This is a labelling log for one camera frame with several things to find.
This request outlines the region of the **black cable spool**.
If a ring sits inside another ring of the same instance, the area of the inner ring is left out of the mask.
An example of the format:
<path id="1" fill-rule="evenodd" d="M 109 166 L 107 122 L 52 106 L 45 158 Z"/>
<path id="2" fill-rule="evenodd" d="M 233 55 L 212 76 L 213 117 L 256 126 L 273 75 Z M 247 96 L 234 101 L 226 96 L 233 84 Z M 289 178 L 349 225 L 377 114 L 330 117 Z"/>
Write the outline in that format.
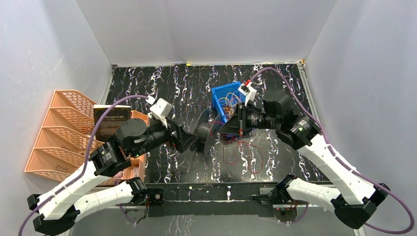
<path id="1" fill-rule="evenodd" d="M 221 115 L 212 109 L 205 109 L 194 128 L 194 134 L 198 136 L 198 139 L 191 145 L 190 150 L 201 152 L 204 157 L 207 157 L 216 142 L 217 133 L 222 125 Z"/>

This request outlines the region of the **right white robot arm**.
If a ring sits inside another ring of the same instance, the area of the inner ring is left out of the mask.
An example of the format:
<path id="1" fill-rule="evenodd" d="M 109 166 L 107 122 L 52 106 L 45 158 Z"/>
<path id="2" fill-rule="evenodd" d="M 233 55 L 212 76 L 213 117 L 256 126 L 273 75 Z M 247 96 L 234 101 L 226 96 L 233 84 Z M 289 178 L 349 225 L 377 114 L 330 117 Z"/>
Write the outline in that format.
<path id="1" fill-rule="evenodd" d="M 287 175 L 273 190 L 255 195 L 253 199 L 284 204 L 292 200 L 308 202 L 332 211 L 350 228 L 362 227 L 387 194 L 340 164 L 330 153 L 320 128 L 309 117 L 295 114 L 292 102 L 286 94 L 265 95 L 260 109 L 251 101 L 242 102 L 219 131 L 244 136 L 252 129 L 274 130 L 279 140 L 313 162 L 329 178 L 333 187 Z"/>

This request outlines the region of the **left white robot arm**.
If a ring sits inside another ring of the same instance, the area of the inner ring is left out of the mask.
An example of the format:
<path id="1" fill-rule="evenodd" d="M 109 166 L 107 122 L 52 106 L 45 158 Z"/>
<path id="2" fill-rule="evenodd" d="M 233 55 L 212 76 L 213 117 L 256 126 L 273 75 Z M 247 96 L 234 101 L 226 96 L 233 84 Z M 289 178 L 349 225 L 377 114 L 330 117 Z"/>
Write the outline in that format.
<path id="1" fill-rule="evenodd" d="M 182 125 L 154 119 L 146 124 L 132 118 L 93 151 L 87 163 L 45 194 L 33 194 L 27 199 L 30 210 L 37 213 L 35 231 L 56 236 L 72 228 L 76 222 L 107 207 L 132 203 L 141 205 L 148 199 L 148 190 L 139 177 L 128 179 L 114 187 L 92 193 L 97 185 L 111 179 L 131 166 L 131 158 L 141 156 L 162 144 L 185 152 L 198 140 Z"/>

